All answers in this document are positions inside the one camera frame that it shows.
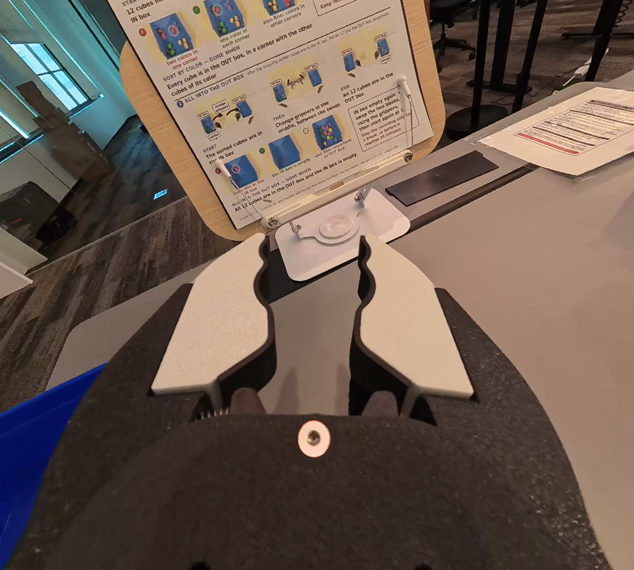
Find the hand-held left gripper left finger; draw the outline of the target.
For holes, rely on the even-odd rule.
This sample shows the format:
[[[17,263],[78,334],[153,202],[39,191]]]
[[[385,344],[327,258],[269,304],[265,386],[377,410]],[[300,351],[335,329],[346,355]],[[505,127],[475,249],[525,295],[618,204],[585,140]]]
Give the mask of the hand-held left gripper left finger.
[[[152,382],[156,396],[202,392],[214,411],[242,388],[261,391],[276,371],[268,298],[268,237],[256,234],[193,281]]]

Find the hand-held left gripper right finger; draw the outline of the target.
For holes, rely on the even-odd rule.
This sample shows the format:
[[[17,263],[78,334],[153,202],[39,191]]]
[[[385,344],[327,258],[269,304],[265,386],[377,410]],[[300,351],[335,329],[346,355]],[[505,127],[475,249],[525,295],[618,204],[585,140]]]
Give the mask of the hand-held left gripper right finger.
[[[376,236],[361,236],[360,304],[354,314],[351,394],[385,391],[400,414],[423,400],[471,400],[475,389],[433,282]]]

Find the blue plastic bin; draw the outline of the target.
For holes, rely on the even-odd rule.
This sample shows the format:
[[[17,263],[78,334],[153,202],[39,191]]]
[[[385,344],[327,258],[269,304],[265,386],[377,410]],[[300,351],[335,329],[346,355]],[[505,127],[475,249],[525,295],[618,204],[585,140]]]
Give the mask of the blue plastic bin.
[[[1,414],[1,568],[27,527],[44,472],[105,363]]]

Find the white stand base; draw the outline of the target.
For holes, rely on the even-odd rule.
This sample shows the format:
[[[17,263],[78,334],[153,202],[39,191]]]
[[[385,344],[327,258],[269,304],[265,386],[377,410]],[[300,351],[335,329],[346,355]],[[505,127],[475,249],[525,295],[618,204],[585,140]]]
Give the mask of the white stand base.
[[[291,220],[274,238],[289,278],[304,282],[356,258],[361,236],[372,234],[388,243],[410,225],[391,201],[366,186]]]

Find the black desk inlay plate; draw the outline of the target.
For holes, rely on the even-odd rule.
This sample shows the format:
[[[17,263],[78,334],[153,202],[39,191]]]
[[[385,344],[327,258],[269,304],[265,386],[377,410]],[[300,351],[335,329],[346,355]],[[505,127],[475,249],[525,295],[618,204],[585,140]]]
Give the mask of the black desk inlay plate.
[[[385,192],[397,199],[403,206],[410,207],[498,168],[496,163],[488,160],[479,151],[471,151],[386,187]]]

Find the black pole with round disc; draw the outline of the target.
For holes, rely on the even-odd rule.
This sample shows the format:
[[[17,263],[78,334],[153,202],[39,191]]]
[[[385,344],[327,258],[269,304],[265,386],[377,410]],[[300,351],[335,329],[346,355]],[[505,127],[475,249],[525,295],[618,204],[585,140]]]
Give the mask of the black pole with round disc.
[[[484,104],[482,97],[485,85],[491,84],[496,80],[495,72],[498,69],[495,65],[508,54],[515,2],[516,0],[499,0],[500,10],[497,20],[498,29],[495,36],[491,79],[486,80],[489,21],[493,9],[493,0],[480,0],[471,106],[460,109],[448,117],[445,132],[451,140],[467,137],[477,130],[503,120],[508,114],[507,110],[499,104]]]

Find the paper in plastic sleeve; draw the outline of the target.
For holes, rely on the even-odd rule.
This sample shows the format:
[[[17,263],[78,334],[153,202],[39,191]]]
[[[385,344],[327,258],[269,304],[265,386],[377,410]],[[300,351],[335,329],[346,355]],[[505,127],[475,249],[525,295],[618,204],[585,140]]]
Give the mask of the paper in plastic sleeve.
[[[589,178],[633,164],[633,90],[592,87],[467,141],[564,177]]]

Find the cardboard box stack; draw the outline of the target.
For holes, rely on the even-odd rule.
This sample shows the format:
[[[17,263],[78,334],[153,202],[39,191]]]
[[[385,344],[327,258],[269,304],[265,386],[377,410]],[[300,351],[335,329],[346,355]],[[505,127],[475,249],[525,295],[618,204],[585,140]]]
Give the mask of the cardboard box stack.
[[[35,122],[52,147],[53,158],[73,177],[96,184],[113,166],[94,139],[49,102],[35,82],[17,87],[20,96],[36,112]]]

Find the printed instruction sheet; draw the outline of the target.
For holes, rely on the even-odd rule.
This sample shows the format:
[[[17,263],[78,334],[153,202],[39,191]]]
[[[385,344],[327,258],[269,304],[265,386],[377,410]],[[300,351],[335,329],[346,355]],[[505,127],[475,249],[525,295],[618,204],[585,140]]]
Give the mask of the printed instruction sheet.
[[[433,135],[402,0],[106,1],[237,229]]]

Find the small grid window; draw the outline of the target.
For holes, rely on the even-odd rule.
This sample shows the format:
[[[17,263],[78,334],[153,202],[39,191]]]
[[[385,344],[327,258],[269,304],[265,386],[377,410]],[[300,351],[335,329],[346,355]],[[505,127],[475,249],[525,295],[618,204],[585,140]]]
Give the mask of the small grid window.
[[[90,98],[87,93],[45,44],[9,42],[9,46],[66,110],[74,111],[88,104]]]

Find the white power strip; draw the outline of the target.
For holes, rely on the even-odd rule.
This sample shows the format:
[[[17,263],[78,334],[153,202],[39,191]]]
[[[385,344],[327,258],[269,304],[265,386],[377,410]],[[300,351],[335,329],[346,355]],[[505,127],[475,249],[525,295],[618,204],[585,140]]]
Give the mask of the white power strip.
[[[601,59],[598,59],[596,62],[593,61],[592,58],[589,58],[584,64],[578,67],[572,76],[562,84],[562,88],[565,89],[571,85],[575,85],[581,82],[593,82],[598,75],[598,70],[600,68],[603,57],[608,54],[610,48],[608,47],[602,56]]]

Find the black office chair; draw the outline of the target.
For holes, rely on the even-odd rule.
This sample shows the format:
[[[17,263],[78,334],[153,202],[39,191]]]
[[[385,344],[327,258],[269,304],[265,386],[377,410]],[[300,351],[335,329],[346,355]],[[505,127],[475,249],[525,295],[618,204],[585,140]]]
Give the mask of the black office chair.
[[[466,40],[448,37],[447,29],[454,27],[457,17],[469,9],[473,10],[473,19],[477,19],[479,4],[480,0],[431,0],[431,23],[441,26],[440,37],[433,43],[434,56],[439,72],[442,70],[440,58],[445,55],[448,48],[467,51],[468,59],[475,59],[477,49],[466,42]]]

